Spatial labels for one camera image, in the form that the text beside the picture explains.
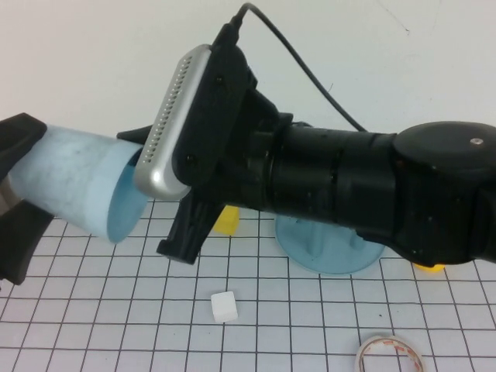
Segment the tape roll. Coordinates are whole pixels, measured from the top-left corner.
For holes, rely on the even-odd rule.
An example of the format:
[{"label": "tape roll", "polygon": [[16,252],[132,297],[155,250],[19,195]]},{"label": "tape roll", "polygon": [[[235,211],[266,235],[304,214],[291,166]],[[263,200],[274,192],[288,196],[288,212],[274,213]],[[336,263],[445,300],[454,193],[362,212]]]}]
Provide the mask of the tape roll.
[{"label": "tape roll", "polygon": [[425,372],[425,364],[422,360],[422,355],[420,353],[417,353],[405,341],[399,339],[396,336],[370,337],[367,341],[362,343],[362,345],[358,349],[358,353],[356,354],[354,372],[365,372],[363,368],[363,358],[365,357],[365,354],[380,347],[393,348],[395,351],[407,355],[408,358],[413,362],[415,370],[417,372]]}]

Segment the white cube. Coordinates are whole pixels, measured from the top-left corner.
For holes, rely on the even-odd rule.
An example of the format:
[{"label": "white cube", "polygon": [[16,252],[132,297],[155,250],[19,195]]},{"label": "white cube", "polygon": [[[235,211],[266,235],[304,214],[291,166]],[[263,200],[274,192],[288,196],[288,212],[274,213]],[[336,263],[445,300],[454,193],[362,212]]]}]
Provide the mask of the white cube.
[{"label": "white cube", "polygon": [[217,323],[230,322],[231,320],[238,319],[238,310],[236,308],[234,293],[216,293],[211,296],[211,300],[214,319]]}]

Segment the blue plastic stand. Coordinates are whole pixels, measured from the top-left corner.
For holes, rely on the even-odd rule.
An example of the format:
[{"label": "blue plastic stand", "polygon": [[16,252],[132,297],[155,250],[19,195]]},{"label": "blue plastic stand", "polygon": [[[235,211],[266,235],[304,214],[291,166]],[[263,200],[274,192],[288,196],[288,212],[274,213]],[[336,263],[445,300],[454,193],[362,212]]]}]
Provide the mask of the blue plastic stand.
[{"label": "blue plastic stand", "polygon": [[357,272],[378,260],[384,250],[352,229],[280,215],[276,239],[291,259],[320,274]]}]

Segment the light blue foam cylinder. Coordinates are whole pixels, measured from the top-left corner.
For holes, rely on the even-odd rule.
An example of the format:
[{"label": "light blue foam cylinder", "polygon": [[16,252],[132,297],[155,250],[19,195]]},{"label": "light blue foam cylinder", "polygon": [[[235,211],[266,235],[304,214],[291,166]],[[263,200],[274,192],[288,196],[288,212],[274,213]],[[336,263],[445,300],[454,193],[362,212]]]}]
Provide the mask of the light blue foam cylinder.
[{"label": "light blue foam cylinder", "polygon": [[148,200],[133,183],[131,160],[140,149],[120,139],[49,126],[11,170],[12,190],[90,234],[118,243],[132,232]]}]

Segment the yellow block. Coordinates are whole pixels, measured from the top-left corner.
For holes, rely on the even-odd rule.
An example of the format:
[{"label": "yellow block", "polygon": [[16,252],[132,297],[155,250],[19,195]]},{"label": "yellow block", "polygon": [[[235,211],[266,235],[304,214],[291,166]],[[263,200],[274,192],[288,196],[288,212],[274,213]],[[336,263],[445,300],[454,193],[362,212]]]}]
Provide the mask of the yellow block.
[{"label": "yellow block", "polygon": [[214,225],[214,231],[224,235],[234,235],[239,225],[239,208],[227,205]]},{"label": "yellow block", "polygon": [[418,267],[420,270],[427,271],[428,273],[437,273],[438,271],[441,271],[444,269],[444,265],[438,264],[434,265],[433,267],[427,267],[427,266],[420,266],[416,263],[414,263],[415,267]]}]

